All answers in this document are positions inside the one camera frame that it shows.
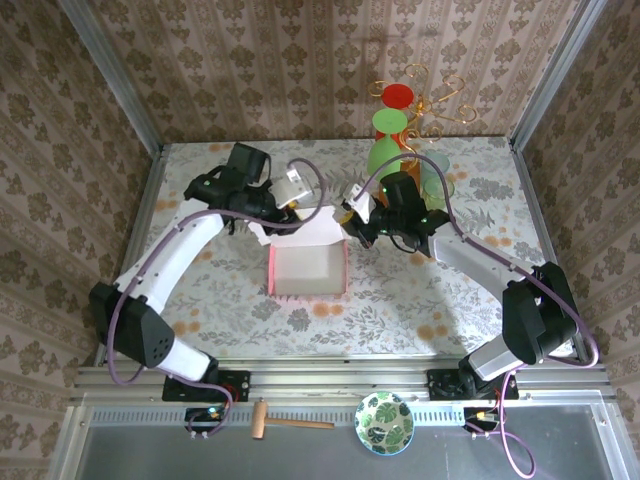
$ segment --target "wallpaper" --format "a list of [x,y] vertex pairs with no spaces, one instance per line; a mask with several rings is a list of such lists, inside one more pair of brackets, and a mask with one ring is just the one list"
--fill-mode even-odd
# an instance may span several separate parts
[[[445,135],[515,126],[576,0],[91,0],[164,143],[371,137],[367,85],[467,88],[437,111],[475,105]],[[424,77],[412,81],[422,90]],[[432,126],[433,117],[425,120]]]
[[609,2],[525,148],[640,453],[640,2]]
[[55,2],[0,1],[0,479],[46,474],[148,167]]

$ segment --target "wooden hammer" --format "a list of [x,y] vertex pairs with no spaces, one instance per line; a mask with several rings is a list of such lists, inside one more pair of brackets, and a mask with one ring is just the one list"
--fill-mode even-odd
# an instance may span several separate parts
[[269,425],[290,425],[292,427],[326,428],[332,429],[333,423],[309,422],[306,420],[285,420],[284,418],[267,417],[267,402],[260,400],[253,405],[253,418],[251,419],[251,436],[261,440],[264,436],[264,427]]

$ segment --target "pink box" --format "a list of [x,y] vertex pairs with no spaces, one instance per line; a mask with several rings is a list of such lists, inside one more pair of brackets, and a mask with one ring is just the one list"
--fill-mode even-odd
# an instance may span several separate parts
[[269,295],[339,295],[347,291],[346,240],[269,249]]

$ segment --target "wire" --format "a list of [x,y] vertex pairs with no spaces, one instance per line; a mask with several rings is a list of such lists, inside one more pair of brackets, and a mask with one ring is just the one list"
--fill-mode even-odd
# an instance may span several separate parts
[[396,239],[393,237],[393,235],[389,235],[389,238],[391,239],[391,243],[393,243],[393,246],[396,247],[401,252],[404,252],[404,253],[416,253],[418,251],[417,248],[415,250],[413,250],[413,251],[407,250],[406,248],[402,248],[400,245],[398,245],[398,243],[396,242]]
[[[364,195],[364,192],[367,191],[367,188],[370,186],[370,184],[373,182],[373,180],[378,176],[378,174],[382,170],[384,170],[385,167],[387,167],[388,165],[392,164],[393,162],[397,162],[398,160],[401,160],[401,159],[407,158],[407,157],[409,157],[409,158],[417,158],[420,161],[429,164],[436,171],[436,173],[438,174],[438,177],[440,178],[440,182],[442,183],[442,190],[443,190],[443,193],[444,193],[444,201],[445,201],[445,204],[447,206],[447,211],[449,212],[449,218],[450,218],[450,221],[451,221],[451,225],[453,226],[453,228],[456,231],[456,233],[458,235],[460,235],[460,237],[465,242],[468,242],[476,250],[478,250],[478,251],[484,253],[485,255],[487,255],[488,257],[496,260],[497,262],[499,262],[502,265],[506,266],[510,270],[514,270],[514,271],[518,272],[520,275],[522,275],[523,277],[525,277],[533,285],[535,285],[542,292],[544,292],[546,295],[548,295],[554,302],[556,302],[558,304],[558,306],[562,310],[564,310],[573,319],[573,321],[576,323],[577,330],[578,330],[578,332],[582,333],[582,336],[584,338],[585,344],[588,347],[590,359],[588,361],[586,361],[586,362],[582,362],[579,359],[578,360],[571,360],[571,359],[565,359],[565,358],[560,358],[560,357],[555,357],[555,356],[549,356],[549,358],[551,358],[553,360],[556,360],[557,362],[564,363],[564,364],[567,364],[567,365],[572,365],[572,366],[579,367],[579,368],[590,368],[590,367],[593,367],[595,364],[597,364],[598,363],[598,359],[600,357],[600,353],[598,351],[598,345],[597,345],[597,343],[595,341],[595,338],[593,337],[593,335],[589,331],[589,328],[587,327],[586,323],[584,322],[584,320],[582,320],[580,315],[578,315],[578,312],[576,312],[567,302],[565,302],[562,298],[560,298],[559,295],[557,295],[553,290],[548,288],[544,283],[542,283],[540,280],[538,280],[534,275],[530,274],[529,272],[527,272],[523,268],[519,267],[518,265],[512,265],[511,262],[509,260],[507,260],[506,258],[504,258],[501,255],[498,255],[497,253],[489,250],[484,245],[481,245],[480,243],[475,242],[472,238],[470,238],[462,230],[462,228],[460,228],[460,226],[458,225],[458,222],[455,219],[455,215],[453,213],[453,207],[451,206],[451,197],[449,195],[449,189],[447,188],[447,182],[446,182],[446,179],[444,177],[444,173],[442,173],[442,170],[440,170],[438,165],[433,160],[431,160],[429,157],[427,157],[425,155],[420,155],[420,154],[417,154],[417,153],[403,153],[403,154],[397,155],[397,156],[391,158],[390,160],[384,162],[382,165],[380,165],[380,167],[378,167],[378,169],[375,172],[373,172],[371,177],[365,182],[364,186],[362,187],[362,191],[358,195],[356,195],[354,200],[357,201],[357,200],[360,199],[360,197],[362,197],[362,195]],[[535,462],[535,459],[533,458],[533,454],[531,453],[531,450],[529,449],[527,444],[524,442],[524,440],[522,440],[520,437],[518,437],[518,436],[516,436],[516,435],[514,435],[512,433],[506,432],[505,429],[504,429],[504,419],[505,419],[505,416],[504,416],[504,399],[505,399],[505,395],[506,395],[506,391],[507,391],[507,385],[509,383],[509,379],[511,378],[511,376],[517,370],[519,370],[520,368],[523,368],[523,367],[522,366],[516,367],[513,370],[510,370],[509,372],[507,372],[505,374],[504,381],[502,383],[502,391],[500,393],[500,403],[498,405],[498,416],[499,416],[499,420],[500,420],[500,430],[498,432],[488,432],[487,434],[488,435],[500,434],[500,438],[502,440],[502,447],[504,448],[504,453],[507,456],[507,460],[509,461],[509,464],[511,465],[513,470],[520,477],[525,478],[525,479],[529,479],[529,478],[532,478],[535,475],[535,472],[536,472],[536,462]],[[469,426],[469,428],[472,428],[473,430],[480,431],[481,433],[484,433],[484,431],[482,431],[480,428],[476,427],[475,425],[473,425],[473,424],[471,424],[469,422],[467,422],[467,426]],[[529,455],[529,459],[531,461],[531,470],[529,471],[529,473],[524,473],[515,464],[515,461],[513,460],[513,457],[511,456],[511,451],[509,450],[509,446],[507,445],[507,438],[514,439],[517,443],[519,443],[526,450],[527,454]]]
[[[186,225],[188,225],[189,223],[191,223],[194,220],[197,220],[199,218],[208,217],[208,216],[211,216],[211,215],[226,215],[226,216],[229,216],[229,217],[234,217],[234,218],[239,218],[241,220],[247,220],[247,221],[250,221],[250,222],[254,222],[254,223],[257,223],[257,224],[265,226],[265,227],[278,228],[278,229],[297,229],[297,228],[300,228],[302,225],[304,225],[306,223],[309,223],[311,220],[313,220],[318,215],[318,213],[320,213],[320,210],[322,209],[322,206],[324,205],[324,200],[325,200],[326,191],[327,191],[325,179],[322,176],[322,173],[320,173],[320,170],[318,169],[318,167],[316,167],[313,163],[311,163],[309,160],[307,160],[305,158],[294,158],[293,160],[291,160],[287,164],[287,168],[291,168],[292,165],[294,165],[296,163],[303,163],[303,164],[307,165],[313,171],[313,173],[316,175],[316,177],[318,178],[318,183],[320,184],[320,200],[318,201],[318,205],[316,206],[314,211],[311,213],[311,215],[309,215],[304,220],[301,220],[301,221],[295,222],[295,223],[280,224],[280,223],[275,223],[275,222],[268,222],[268,221],[262,220],[260,218],[252,217],[250,215],[245,215],[243,213],[233,212],[231,210],[225,210],[225,209],[203,210],[203,211],[196,212],[196,213],[193,213],[191,215],[188,215],[187,217],[182,219],[180,222],[178,222],[177,225],[174,226],[174,228],[172,228],[169,232],[167,232],[167,234],[158,242],[156,247],[151,251],[151,253],[147,257],[147,259],[144,261],[142,266],[138,269],[136,274],[133,276],[133,278],[131,279],[129,284],[125,287],[124,291],[122,292],[122,295],[120,295],[120,298],[116,302],[116,305],[115,305],[115,307],[113,309],[113,313],[111,314],[111,321],[109,323],[109,330],[107,332],[107,366],[108,366],[108,369],[109,369],[109,375],[111,376],[111,379],[114,381],[114,383],[116,383],[117,385],[123,385],[123,386],[131,385],[132,383],[134,383],[138,379],[140,374],[146,369],[145,367],[140,366],[140,368],[133,375],[133,377],[131,377],[128,380],[123,380],[122,378],[120,378],[120,376],[118,375],[118,372],[116,371],[114,343],[115,343],[116,328],[117,328],[117,325],[118,325],[118,320],[120,319],[120,312],[122,311],[122,307],[123,307],[125,301],[131,295],[131,292],[133,291],[135,286],[138,285],[138,283],[143,279],[145,273],[147,272],[147,270],[149,270],[151,265],[153,265],[153,263],[156,261],[156,259],[160,255],[160,253],[166,248],[166,246],[169,244],[169,242]],[[220,387],[218,385],[213,385],[213,384],[209,384],[209,383],[193,382],[191,380],[187,380],[186,378],[182,378],[182,377],[180,377],[178,375],[174,375],[171,372],[167,372],[167,371],[164,371],[162,369],[158,369],[158,370],[164,372],[169,377],[175,378],[176,380],[180,381],[181,383],[184,383],[185,385],[188,385],[188,386],[191,386],[191,387],[197,387],[197,388],[207,388],[207,389],[217,390],[219,392],[224,393],[226,395],[228,401],[229,401],[229,409],[227,410],[227,412],[225,414],[225,417],[222,419],[220,424],[218,426],[216,426],[214,429],[212,429],[211,433],[212,434],[216,433],[222,427],[222,425],[224,425],[225,420],[226,420],[227,416],[229,415],[229,413],[231,411],[231,408],[233,406],[233,399],[231,398],[231,394],[229,393],[229,391],[227,389],[222,388],[222,387]]]

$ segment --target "bowl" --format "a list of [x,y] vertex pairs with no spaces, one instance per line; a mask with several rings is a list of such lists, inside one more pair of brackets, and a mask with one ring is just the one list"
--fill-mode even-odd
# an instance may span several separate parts
[[391,456],[409,446],[415,424],[411,410],[398,395],[376,392],[358,405],[355,427],[358,438],[368,450]]

